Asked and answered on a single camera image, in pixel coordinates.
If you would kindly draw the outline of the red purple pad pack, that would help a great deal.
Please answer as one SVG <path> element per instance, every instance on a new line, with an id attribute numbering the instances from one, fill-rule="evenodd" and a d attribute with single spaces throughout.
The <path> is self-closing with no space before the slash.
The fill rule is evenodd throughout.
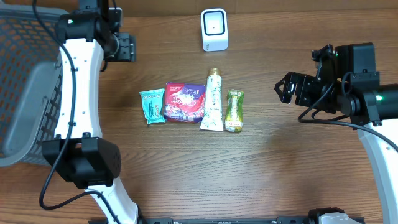
<path id="1" fill-rule="evenodd" d="M 205 95 L 205 85 L 168 82 L 165 88 L 165 119 L 201 123 L 205 110 Z"/>

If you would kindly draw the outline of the white tube gold cap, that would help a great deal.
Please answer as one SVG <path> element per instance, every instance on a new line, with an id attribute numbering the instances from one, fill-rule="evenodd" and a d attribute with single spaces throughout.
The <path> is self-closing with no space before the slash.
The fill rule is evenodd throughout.
<path id="1" fill-rule="evenodd" d="M 223 131 L 222 112 L 222 77 L 221 70 L 211 68 L 206 79 L 205 110 L 200 129 Z"/>

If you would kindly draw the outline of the green snack packet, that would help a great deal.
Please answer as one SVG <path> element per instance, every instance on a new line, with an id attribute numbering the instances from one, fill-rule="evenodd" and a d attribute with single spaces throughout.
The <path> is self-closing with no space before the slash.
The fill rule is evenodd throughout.
<path id="1" fill-rule="evenodd" d="M 243 129 L 243 99 L 243 91 L 228 90 L 224 125 L 229 132 L 240 133 Z"/>

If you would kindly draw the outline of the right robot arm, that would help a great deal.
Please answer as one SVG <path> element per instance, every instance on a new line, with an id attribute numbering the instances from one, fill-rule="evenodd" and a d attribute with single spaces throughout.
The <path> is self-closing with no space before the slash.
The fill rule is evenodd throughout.
<path id="1" fill-rule="evenodd" d="M 314 76 L 289 72 L 275 84 L 283 103 L 306 107 L 298 121 L 358 132 L 374 174 L 384 223 L 397 223 L 397 85 L 380 84 L 372 43 L 312 51 Z"/>

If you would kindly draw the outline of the teal wipes packet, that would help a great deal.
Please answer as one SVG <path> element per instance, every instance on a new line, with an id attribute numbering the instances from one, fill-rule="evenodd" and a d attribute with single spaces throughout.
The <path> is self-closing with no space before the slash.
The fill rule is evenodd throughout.
<path id="1" fill-rule="evenodd" d="M 164 123 L 166 122 L 162 115 L 162 103 L 165 89 L 141 91 L 142 109 L 147 124 Z"/>

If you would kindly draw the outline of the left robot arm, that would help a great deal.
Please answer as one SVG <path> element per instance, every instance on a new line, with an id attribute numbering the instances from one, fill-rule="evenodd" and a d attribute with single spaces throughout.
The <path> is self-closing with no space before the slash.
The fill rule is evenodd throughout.
<path id="1" fill-rule="evenodd" d="M 80 1 L 59 17 L 51 38 L 62 59 L 60 115 L 54 138 L 42 145 L 51 174 L 94 198 L 106 223 L 138 223 L 139 207 L 121 182 L 121 155 L 105 140 L 99 119 L 99 77 L 110 62 L 133 62 L 135 40 L 120 32 L 114 1 Z"/>

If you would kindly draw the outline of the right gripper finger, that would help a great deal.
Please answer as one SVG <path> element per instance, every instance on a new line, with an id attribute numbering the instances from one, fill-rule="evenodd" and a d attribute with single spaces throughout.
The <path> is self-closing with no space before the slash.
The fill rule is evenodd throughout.
<path id="1" fill-rule="evenodd" d="M 283 90 L 281 90 L 279 87 L 276 86 L 274 90 L 282 103 L 290 104 L 293 93 L 289 89 L 284 88 Z"/>
<path id="2" fill-rule="evenodd" d="M 290 83 L 290 79 L 291 79 L 292 74 L 293 74 L 292 72 L 288 72 L 280 81 L 278 81 L 275 84 L 274 88 L 275 89 L 280 89 L 281 86 L 288 85 Z"/>

